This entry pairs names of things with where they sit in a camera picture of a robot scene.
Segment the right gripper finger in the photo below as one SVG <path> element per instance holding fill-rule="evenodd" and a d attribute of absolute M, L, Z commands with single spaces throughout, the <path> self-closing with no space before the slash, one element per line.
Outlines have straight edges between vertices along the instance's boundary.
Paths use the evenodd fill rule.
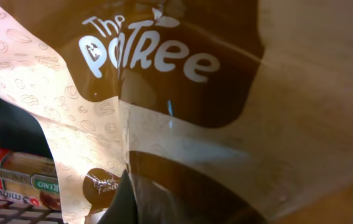
<path fill-rule="evenodd" d="M 123 171 L 111 205 L 98 224 L 138 224 L 136 200 L 127 170 Z"/>

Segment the red spaghetti packet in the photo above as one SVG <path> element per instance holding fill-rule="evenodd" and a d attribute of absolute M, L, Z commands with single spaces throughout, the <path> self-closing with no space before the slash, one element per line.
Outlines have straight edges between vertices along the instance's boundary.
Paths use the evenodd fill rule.
<path fill-rule="evenodd" d="M 0 148 L 0 200 L 60 210 L 54 161 Z"/>

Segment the brown dried food pouch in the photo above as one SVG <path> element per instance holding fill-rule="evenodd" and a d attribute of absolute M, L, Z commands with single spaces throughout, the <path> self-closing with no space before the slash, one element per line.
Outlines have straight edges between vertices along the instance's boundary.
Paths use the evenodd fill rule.
<path fill-rule="evenodd" d="M 0 98 L 66 223 L 353 223 L 353 0 L 0 1 Z"/>

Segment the grey plastic basket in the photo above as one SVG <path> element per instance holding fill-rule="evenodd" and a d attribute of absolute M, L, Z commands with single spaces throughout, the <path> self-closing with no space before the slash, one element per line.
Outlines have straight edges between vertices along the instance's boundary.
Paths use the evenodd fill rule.
<path fill-rule="evenodd" d="M 37 120 L 0 99 L 0 148 L 52 159 Z M 0 223 L 62 223 L 60 210 L 0 200 Z"/>

